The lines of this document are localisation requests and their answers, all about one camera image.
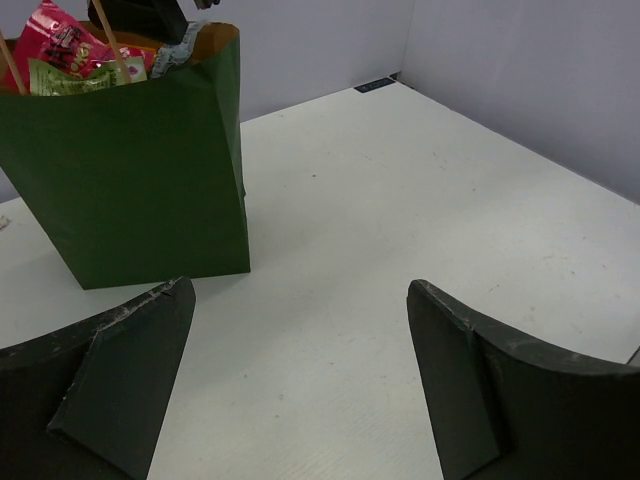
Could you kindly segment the pink candy packet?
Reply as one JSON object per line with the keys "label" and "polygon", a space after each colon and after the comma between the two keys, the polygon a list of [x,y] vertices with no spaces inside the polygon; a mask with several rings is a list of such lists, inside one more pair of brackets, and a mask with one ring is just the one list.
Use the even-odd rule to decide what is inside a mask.
{"label": "pink candy packet", "polygon": [[115,60],[113,50],[53,1],[42,1],[17,39],[13,59],[26,78],[30,59],[43,61],[65,74],[87,78]]}

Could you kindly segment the grey snack packet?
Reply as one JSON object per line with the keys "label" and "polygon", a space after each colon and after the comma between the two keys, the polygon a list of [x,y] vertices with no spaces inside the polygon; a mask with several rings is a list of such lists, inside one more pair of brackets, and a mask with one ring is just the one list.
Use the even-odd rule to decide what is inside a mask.
{"label": "grey snack packet", "polygon": [[151,72],[148,74],[148,78],[160,78],[170,70],[181,67],[185,64],[193,53],[199,32],[206,25],[206,20],[191,22],[179,44],[163,45],[157,52],[155,63]]}

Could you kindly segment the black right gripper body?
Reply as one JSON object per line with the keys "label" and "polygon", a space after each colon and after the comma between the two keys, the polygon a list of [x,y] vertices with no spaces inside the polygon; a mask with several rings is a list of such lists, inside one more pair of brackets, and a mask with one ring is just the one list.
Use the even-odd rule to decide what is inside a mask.
{"label": "black right gripper body", "polygon": [[220,4],[220,0],[194,0],[198,9],[209,9]]}

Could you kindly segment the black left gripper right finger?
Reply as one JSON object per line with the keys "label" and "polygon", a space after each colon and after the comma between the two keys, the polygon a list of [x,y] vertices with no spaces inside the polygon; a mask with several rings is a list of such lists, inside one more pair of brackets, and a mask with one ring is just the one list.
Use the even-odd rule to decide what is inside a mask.
{"label": "black left gripper right finger", "polygon": [[635,479],[639,370],[545,342],[413,281],[408,323],[447,479]]}

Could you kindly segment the orange candy bag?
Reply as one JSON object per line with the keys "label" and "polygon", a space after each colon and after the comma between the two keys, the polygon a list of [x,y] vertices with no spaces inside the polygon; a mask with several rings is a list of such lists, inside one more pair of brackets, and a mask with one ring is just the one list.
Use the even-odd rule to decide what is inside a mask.
{"label": "orange candy bag", "polygon": [[128,68],[131,81],[136,83],[147,79],[147,74],[151,71],[157,59],[158,50],[122,46],[120,53]]}

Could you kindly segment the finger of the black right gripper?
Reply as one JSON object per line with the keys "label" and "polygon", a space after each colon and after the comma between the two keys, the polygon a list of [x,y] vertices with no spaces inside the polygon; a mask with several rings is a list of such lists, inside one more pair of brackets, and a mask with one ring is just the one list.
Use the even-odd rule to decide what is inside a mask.
{"label": "finger of the black right gripper", "polygon": [[111,29],[163,43],[180,43],[187,21],[176,0],[102,0]]}

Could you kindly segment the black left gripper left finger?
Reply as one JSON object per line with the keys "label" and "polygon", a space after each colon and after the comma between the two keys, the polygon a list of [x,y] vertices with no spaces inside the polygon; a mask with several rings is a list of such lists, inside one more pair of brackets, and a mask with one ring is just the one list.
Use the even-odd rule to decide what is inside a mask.
{"label": "black left gripper left finger", "polygon": [[147,478],[195,305],[181,277],[2,349],[2,478]]}

